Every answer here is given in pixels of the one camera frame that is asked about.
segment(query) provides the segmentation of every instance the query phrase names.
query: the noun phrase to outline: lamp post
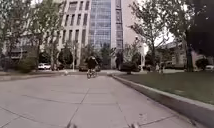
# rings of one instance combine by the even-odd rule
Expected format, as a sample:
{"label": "lamp post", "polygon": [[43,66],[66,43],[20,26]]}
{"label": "lamp post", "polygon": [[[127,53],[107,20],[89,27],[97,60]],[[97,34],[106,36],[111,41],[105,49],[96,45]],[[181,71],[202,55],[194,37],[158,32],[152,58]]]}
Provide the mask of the lamp post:
{"label": "lamp post", "polygon": [[75,45],[73,45],[73,72],[75,71]]}

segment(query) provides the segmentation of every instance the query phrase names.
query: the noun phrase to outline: glass building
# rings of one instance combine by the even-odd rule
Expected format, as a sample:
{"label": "glass building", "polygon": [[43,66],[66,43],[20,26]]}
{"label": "glass building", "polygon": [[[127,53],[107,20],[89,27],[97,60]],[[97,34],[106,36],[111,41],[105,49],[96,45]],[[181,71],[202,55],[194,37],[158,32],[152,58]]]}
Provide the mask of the glass building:
{"label": "glass building", "polygon": [[111,45],[111,0],[92,0],[88,42],[96,49]]}

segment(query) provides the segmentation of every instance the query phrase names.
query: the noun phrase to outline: car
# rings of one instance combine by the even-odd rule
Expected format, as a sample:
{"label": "car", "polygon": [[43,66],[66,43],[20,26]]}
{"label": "car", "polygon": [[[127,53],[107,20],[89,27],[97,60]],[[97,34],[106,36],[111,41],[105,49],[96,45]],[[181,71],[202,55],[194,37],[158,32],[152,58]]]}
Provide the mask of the car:
{"label": "car", "polygon": [[214,69],[214,66],[213,66],[213,65],[207,65],[207,66],[206,66],[206,69],[207,69],[207,70],[213,70],[213,69]]}
{"label": "car", "polygon": [[50,70],[51,69],[51,65],[48,63],[40,63],[38,66],[39,70]]}

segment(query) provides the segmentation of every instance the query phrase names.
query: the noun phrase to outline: paved plaza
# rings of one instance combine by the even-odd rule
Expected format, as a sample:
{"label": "paved plaza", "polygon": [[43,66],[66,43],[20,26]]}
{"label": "paved plaza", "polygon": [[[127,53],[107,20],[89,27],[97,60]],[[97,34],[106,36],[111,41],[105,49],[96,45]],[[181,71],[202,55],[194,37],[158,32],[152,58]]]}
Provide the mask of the paved plaza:
{"label": "paved plaza", "polygon": [[0,82],[0,128],[204,128],[107,76]]}

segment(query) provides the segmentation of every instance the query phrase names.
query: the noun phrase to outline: tall building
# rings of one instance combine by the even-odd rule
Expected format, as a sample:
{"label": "tall building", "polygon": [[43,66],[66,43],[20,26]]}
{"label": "tall building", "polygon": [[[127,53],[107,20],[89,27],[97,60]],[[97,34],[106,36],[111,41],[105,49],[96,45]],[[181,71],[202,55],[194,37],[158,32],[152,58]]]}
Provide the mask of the tall building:
{"label": "tall building", "polygon": [[96,49],[103,44],[122,49],[124,43],[132,43],[136,34],[129,28],[133,24],[129,5],[133,0],[66,0],[64,30],[58,48],[67,40],[79,43],[77,49],[80,63],[81,49],[88,43]]}

